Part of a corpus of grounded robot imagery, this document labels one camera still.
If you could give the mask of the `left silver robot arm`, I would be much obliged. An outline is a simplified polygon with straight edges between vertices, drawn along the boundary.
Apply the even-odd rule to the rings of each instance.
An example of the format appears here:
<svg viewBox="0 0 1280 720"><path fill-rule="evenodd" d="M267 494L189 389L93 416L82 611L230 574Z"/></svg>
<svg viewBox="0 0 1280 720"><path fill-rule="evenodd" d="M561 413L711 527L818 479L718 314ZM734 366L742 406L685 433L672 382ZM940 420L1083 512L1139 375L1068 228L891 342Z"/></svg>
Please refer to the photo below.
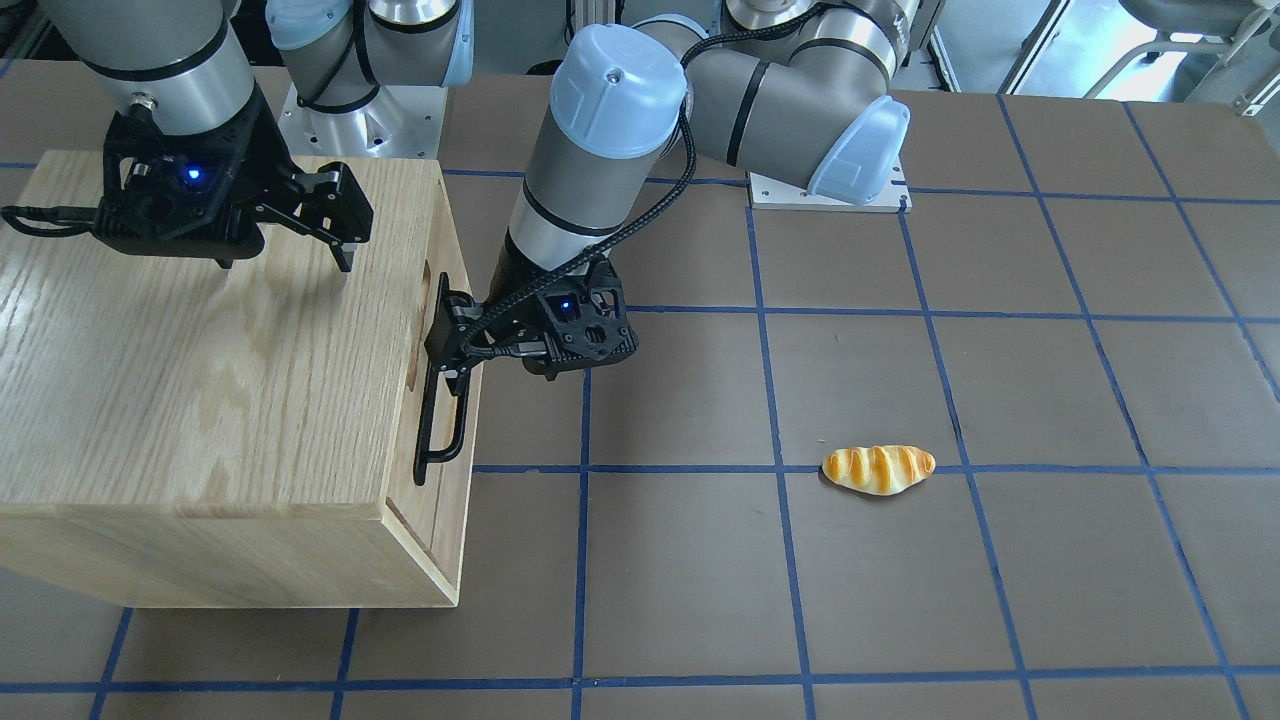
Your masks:
<svg viewBox="0 0 1280 720"><path fill-rule="evenodd" d="M488 299L440 287L428 379L461 395L494 357L554 379L631 356L611 251L699 159L874 201L908 133L890 85L915 15L914 1L727 1L717 36L676 14L584 28L553 76Z"/></svg>

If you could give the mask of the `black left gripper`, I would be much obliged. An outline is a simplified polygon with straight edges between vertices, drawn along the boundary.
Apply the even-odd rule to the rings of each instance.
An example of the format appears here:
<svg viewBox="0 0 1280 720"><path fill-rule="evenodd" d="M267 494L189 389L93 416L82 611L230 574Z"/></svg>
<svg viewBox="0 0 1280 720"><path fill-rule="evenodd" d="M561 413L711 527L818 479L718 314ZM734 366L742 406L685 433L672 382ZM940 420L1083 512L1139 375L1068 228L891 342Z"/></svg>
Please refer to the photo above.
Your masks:
<svg viewBox="0 0 1280 720"><path fill-rule="evenodd" d="M463 337L483 306L470 293L442 290L424 346L429 366L445 377L454 397L467 392L471 370L497 357L521 357L526 372L548 380L566 372L622 363L639 346L625 305L625 293L611 260L586 265L582 274L552 282L468 343Z"/></svg>

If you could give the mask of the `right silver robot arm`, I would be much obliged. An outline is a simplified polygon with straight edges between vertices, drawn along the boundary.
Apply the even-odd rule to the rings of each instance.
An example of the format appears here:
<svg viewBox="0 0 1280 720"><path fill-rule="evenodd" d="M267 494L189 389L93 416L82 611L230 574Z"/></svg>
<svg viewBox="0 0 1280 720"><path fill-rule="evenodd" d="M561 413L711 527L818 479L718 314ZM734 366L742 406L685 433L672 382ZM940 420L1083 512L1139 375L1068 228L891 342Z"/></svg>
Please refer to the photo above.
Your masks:
<svg viewBox="0 0 1280 720"><path fill-rule="evenodd" d="M230 268L261 224L325 245L348 273L374 211L340 161L300 168L219 1L44 1L115 105L95 208L5 210L28 234L90 233L133 256Z"/></svg>

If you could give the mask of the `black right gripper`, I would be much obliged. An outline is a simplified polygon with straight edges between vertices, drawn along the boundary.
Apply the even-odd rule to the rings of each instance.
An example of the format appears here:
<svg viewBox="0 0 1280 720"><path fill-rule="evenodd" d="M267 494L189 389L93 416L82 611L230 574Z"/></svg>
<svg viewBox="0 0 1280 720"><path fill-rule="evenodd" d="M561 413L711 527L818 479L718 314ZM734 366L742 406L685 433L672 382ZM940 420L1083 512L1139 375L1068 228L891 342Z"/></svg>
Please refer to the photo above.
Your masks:
<svg viewBox="0 0 1280 720"><path fill-rule="evenodd" d="M349 273L372 232L352 168L301 172L262 97L196 135L163 135L142 108L118 113L102 168L91 234L127 255L212 259L230 270L261 254L259 223L270 223L319 240Z"/></svg>

